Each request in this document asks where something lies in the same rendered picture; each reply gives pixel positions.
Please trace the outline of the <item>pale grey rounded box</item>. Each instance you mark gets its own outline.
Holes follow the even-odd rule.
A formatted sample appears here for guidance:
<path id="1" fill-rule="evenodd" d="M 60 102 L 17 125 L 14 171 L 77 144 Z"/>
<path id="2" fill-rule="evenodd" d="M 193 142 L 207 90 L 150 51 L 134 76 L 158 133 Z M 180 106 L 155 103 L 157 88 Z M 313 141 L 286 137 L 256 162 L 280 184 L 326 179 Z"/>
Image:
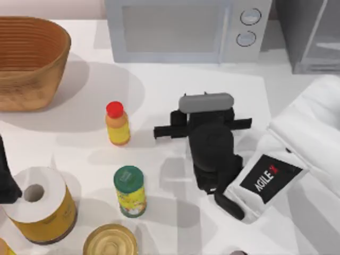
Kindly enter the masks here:
<path id="1" fill-rule="evenodd" d="M 234 98 L 225 92 L 184 95 L 179 99 L 178 108 L 182 113 L 226 111 L 233 107 Z"/>

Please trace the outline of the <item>yellow bottle with red cap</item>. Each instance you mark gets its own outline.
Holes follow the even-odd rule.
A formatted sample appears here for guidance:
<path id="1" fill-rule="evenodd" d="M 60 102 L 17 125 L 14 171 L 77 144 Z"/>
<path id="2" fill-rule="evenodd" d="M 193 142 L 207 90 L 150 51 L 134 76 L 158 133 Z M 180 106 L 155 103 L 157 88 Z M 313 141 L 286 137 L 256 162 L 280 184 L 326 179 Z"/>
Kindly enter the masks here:
<path id="1" fill-rule="evenodd" d="M 121 146 L 129 142 L 131 137 L 129 119 L 121 102 L 111 101 L 107 104 L 105 121 L 112 144 Z"/>

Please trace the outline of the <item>pale microwave oven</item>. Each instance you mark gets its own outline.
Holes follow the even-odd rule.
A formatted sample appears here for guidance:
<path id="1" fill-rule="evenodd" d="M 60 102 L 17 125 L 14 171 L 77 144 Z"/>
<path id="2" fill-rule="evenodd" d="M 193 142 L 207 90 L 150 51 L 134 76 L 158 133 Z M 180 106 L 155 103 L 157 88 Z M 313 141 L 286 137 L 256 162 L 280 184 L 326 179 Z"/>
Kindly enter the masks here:
<path id="1" fill-rule="evenodd" d="M 249 63 L 257 60 L 271 9 L 272 0 L 229 0 L 231 5 L 223 26 L 223 41 L 221 44 L 221 59 L 218 63 Z M 244 25 L 240 15 L 244 10 L 256 8 L 262 13 L 262 18 L 255 25 Z M 236 43 L 238 34 L 252 31 L 257 40 L 250 47 L 240 47 Z"/>

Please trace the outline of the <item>round microwave knob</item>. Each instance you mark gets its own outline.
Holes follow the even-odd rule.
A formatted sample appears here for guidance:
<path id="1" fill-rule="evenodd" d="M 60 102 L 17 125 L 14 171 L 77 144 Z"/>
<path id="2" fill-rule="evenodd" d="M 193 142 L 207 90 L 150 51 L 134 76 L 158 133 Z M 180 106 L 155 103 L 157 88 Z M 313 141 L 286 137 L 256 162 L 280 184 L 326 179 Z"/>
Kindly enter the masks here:
<path id="1" fill-rule="evenodd" d="M 240 20 L 245 26 L 257 24 L 262 18 L 262 13 L 257 8 L 244 10 L 240 15 Z"/>
<path id="2" fill-rule="evenodd" d="M 236 43 L 240 47 L 250 47 L 256 42 L 256 40 L 257 40 L 257 36 L 252 31 L 246 31 L 246 32 L 240 33 L 236 37 Z"/>

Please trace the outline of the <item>microwave oven door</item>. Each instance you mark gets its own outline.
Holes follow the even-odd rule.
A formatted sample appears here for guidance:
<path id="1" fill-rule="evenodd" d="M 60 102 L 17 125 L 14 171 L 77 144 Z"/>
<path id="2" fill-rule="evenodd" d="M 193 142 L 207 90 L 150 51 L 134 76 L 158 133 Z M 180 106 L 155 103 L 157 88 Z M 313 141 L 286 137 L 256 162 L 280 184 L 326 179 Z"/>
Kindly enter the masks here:
<path id="1" fill-rule="evenodd" d="M 116 63 L 218 63 L 230 0 L 105 0 Z"/>

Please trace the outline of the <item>yellow can with green lid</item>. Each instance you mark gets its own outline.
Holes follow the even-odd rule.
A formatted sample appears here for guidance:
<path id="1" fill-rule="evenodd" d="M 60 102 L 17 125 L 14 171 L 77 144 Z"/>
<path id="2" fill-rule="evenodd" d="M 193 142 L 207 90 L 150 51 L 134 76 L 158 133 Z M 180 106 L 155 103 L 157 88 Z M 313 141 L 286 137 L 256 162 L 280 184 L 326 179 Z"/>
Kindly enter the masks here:
<path id="1" fill-rule="evenodd" d="M 123 166 L 115 172 L 113 183 L 122 214 L 141 216 L 147 207 L 143 172 L 135 166 Z"/>

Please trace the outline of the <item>gold tin can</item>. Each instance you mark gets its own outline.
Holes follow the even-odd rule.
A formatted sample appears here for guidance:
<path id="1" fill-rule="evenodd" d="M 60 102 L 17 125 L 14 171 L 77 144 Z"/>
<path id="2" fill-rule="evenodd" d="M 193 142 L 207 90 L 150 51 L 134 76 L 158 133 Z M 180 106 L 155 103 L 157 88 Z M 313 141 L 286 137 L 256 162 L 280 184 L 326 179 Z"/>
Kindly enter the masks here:
<path id="1" fill-rule="evenodd" d="M 138 255 L 134 234 L 120 224 L 106 224 L 86 238 L 82 255 Z"/>

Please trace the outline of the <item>woven wooden basket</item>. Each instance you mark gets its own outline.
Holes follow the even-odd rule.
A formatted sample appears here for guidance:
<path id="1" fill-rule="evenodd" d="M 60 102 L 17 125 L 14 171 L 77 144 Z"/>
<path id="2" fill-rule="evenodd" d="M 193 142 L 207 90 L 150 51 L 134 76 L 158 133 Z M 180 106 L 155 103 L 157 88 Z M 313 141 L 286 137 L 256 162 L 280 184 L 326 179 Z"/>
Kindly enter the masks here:
<path id="1" fill-rule="evenodd" d="M 0 16 L 0 111 L 48 106 L 60 85 L 71 36 L 55 22 Z"/>

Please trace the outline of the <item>yellow wrapped toilet paper roll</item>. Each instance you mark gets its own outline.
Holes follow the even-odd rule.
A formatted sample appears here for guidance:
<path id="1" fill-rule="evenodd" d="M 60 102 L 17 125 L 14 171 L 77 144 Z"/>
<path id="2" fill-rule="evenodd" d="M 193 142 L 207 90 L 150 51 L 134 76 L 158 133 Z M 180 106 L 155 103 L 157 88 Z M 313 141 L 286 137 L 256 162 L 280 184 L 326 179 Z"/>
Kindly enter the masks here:
<path id="1" fill-rule="evenodd" d="M 24 237 L 45 245 L 68 235 L 77 219 L 77 207 L 59 171 L 35 166 L 14 175 L 14 180 L 23 195 L 3 208 Z"/>

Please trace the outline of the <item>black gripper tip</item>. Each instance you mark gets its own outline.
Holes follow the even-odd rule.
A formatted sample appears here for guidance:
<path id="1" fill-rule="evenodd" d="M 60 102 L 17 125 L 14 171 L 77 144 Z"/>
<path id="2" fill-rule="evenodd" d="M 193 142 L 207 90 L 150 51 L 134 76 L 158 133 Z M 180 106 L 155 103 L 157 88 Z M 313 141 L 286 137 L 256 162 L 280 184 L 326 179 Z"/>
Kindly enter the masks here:
<path id="1" fill-rule="evenodd" d="M 3 139 L 0 135 L 0 205 L 14 204 L 21 197 L 22 190 L 10 172 Z"/>

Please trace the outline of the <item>orange and yellow object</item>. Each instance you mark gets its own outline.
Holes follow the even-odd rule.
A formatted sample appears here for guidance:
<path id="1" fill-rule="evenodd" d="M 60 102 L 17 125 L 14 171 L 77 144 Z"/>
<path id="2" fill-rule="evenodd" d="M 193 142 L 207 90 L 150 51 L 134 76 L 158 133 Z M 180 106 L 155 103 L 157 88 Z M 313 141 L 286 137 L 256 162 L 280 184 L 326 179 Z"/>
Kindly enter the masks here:
<path id="1" fill-rule="evenodd" d="M 0 255 L 16 255 L 2 238 L 0 238 Z"/>

